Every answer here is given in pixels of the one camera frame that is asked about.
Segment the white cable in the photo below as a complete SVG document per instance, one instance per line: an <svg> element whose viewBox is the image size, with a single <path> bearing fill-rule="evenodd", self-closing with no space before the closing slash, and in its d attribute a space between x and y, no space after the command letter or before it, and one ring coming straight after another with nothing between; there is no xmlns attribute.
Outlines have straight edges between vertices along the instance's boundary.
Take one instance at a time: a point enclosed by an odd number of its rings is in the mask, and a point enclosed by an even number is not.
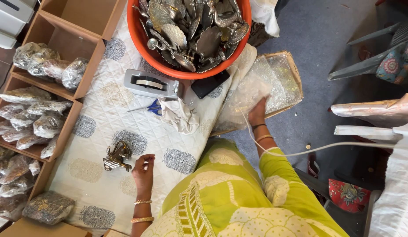
<svg viewBox="0 0 408 237"><path fill-rule="evenodd" d="M236 67L239 71L239 78L241 78L241 71L239 70L239 68L235 65L230 65L229 67ZM241 111L245 122L247 123L248 126L248 132L249 132L249 136L251 137L251 139L254 141L255 144L257 144L261 149L263 149L266 153L271 154L273 156L299 156L299 155L303 155L303 154L308 154L314 151L319 151L319 150L324 150L326 148L330 148L330 147L334 147L334 146L338 146L338 145L358 145L358 146L367 146L367 147L375 147L375 148L389 148L389 149L395 149L395 148L400 148L400 149L408 149L408 147L396 147L396 145L392 145L392 144L382 144L382 143L362 143L362 142L340 142L340 143L332 143L329 145L325 145L319 148L315 148L312 150L308 150L308 151L303 151L303 152L299 152L299 153L295 153L295 154L290 154L290 155L281 155L281 154L277 154L277 153L271 153L268 150L264 149L260 144L257 143L257 141L254 140L252 134L251 134L251 128L249 126L248 123L248 119L247 117L245 117L245 114L242 112L242 109L235 103L233 102L233 104L236 105L236 107L238 107L238 109Z"/></svg>

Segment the bangle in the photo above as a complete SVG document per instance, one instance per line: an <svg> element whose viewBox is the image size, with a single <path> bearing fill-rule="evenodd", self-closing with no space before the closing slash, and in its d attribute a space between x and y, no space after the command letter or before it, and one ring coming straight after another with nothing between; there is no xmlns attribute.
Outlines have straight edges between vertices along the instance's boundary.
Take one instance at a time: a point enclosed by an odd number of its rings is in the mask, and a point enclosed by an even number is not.
<svg viewBox="0 0 408 237"><path fill-rule="evenodd" d="M264 135L264 136L259 137L255 142L256 142L256 143L259 143L262 139L267 138L267 137L273 138L273 136L271 136L270 134L269 134L269 135Z"/></svg>
<svg viewBox="0 0 408 237"><path fill-rule="evenodd" d="M152 203L152 202L153 201L151 201L151 200L148 200L148 201L138 200L138 201L134 202L134 204L137 205L137 204Z"/></svg>
<svg viewBox="0 0 408 237"><path fill-rule="evenodd" d="M253 132L254 132L254 130L255 130L256 128L258 128L259 126L267 126L267 125L266 125L266 124L258 124L258 125L252 126Z"/></svg>
<svg viewBox="0 0 408 237"><path fill-rule="evenodd" d="M147 222L147 221L154 221L154 217L140 217L140 218L133 218L131 223L138 223L138 222Z"/></svg>

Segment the quilted bedspread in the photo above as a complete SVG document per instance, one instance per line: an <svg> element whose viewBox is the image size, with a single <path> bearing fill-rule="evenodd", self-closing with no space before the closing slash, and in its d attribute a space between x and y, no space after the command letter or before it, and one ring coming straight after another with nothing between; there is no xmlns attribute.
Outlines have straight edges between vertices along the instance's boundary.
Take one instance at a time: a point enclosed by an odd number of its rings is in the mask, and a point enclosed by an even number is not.
<svg viewBox="0 0 408 237"><path fill-rule="evenodd" d="M124 73L129 68L167 76L145 62L136 50L125 8L112 40L106 41L106 51L83 99L84 107L49 184L50 190L76 200L66 222L87 229L94 236L109 228L129 234L137 195L130 172L123 168L104 170L106 148L125 141L133 154L125 162L132 166L140 155L155 154L151 208L157 217L167 194L194 170L232 83L230 78L196 102L200 126L193 134L182 135L154 113L127 113L153 102L123 87Z"/></svg>

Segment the smartphone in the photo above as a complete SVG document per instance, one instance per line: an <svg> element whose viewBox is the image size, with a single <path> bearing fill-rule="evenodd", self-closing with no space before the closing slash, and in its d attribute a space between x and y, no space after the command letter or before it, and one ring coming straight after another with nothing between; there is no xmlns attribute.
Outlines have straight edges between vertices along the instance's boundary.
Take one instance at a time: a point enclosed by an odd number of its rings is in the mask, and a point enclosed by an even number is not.
<svg viewBox="0 0 408 237"><path fill-rule="evenodd" d="M223 70L214 76L196 80L191 84L191 89L195 92L198 98L202 99L225 82L229 77L230 75L228 71Z"/></svg>

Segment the black bracelet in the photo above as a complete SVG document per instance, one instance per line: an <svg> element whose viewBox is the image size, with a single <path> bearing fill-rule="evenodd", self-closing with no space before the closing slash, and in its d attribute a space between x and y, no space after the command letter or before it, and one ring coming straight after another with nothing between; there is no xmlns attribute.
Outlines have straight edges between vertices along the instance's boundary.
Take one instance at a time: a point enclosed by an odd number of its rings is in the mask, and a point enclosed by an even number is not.
<svg viewBox="0 0 408 237"><path fill-rule="evenodd" d="M256 128L258 128L259 126L267 126L267 125L266 125L266 124L258 124L258 125L252 126L253 132L254 132L254 130L255 130Z"/></svg>

